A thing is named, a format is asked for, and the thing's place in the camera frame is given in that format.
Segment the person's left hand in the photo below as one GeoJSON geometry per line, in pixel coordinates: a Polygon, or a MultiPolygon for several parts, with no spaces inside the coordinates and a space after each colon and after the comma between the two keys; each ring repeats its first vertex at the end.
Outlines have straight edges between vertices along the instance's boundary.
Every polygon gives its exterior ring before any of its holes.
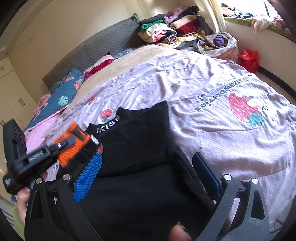
{"type": "Polygon", "coordinates": [[[26,217],[26,212],[27,212],[27,202],[29,201],[30,198],[30,190],[28,187],[25,187],[21,189],[17,193],[17,203],[16,207],[18,210],[18,219],[22,225],[25,223],[25,217],[26,217]]]}

